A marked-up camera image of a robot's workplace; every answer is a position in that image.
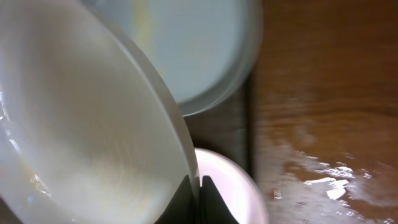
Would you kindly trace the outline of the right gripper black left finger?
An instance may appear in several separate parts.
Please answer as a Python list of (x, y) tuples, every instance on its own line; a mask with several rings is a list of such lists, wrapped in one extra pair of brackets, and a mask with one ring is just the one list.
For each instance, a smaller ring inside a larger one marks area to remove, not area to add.
[(186, 175), (155, 224), (194, 224), (195, 222), (196, 205), (190, 179)]

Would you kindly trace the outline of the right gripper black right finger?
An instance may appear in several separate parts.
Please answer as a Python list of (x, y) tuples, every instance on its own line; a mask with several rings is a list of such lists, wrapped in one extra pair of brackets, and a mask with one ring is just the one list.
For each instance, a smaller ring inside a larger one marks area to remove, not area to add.
[(201, 224), (239, 224), (210, 176), (202, 178), (199, 199)]

